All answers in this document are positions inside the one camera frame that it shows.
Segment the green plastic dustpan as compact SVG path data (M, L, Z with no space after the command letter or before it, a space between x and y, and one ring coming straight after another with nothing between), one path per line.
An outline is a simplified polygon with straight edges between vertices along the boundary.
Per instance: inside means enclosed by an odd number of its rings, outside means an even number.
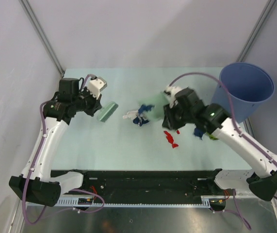
M158 121L164 119L164 110L163 107L169 104L169 101L166 95L163 92L160 92L156 95L153 95L148 98L140 99L138 104L149 106L151 109L149 111L144 111L144 116L149 121Z

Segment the green hand brush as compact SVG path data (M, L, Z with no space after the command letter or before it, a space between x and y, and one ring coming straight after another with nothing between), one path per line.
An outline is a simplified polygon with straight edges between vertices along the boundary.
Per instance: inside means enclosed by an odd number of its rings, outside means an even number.
M97 116L97 120L100 122L106 122L112 114L117 110L118 104L114 101L109 102L105 107L100 110Z

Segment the blue and white paper pile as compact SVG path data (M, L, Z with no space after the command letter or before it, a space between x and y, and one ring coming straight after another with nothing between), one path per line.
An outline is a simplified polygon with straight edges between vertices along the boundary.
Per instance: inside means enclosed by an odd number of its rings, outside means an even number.
M145 116L145 113L146 112L150 112L153 108L154 108L154 105L145 105L145 104L142 104L140 106L140 108L137 110L137 113L135 114L136 117L132 120L132 122L135 125L138 125L140 127L145 125L145 124L147 124L147 123L149 123L149 120Z

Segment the white paper scrap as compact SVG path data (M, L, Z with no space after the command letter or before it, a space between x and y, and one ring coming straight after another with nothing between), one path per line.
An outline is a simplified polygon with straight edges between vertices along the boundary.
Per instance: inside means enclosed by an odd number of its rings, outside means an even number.
M138 115L138 111L135 110L135 111L129 111L129 112L127 112L122 117L123 117L123 119L128 119L129 118L129 119L133 120L133 119L135 119L137 117L137 115Z

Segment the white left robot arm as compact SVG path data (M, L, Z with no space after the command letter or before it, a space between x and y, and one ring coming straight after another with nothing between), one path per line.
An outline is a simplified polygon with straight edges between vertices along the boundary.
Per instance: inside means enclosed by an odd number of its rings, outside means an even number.
M90 182L77 171L51 177L51 166L63 134L78 112L94 116L102 108L100 100L107 82L87 75L85 79L62 78L52 99L40 107L41 129L31 156L19 176L9 186L21 201L53 207L62 194L75 189L85 194Z

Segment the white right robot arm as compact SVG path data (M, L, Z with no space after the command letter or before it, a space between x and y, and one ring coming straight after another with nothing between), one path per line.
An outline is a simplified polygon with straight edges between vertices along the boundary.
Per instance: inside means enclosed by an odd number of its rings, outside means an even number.
M264 201L274 198L277 193L276 154L242 130L222 106L205 105L195 90L168 86L164 95L169 103L163 107L163 128L176 131L186 124L195 124L199 131L224 142L251 166L245 177L218 173L207 182L211 194L218 195L224 189L246 189Z

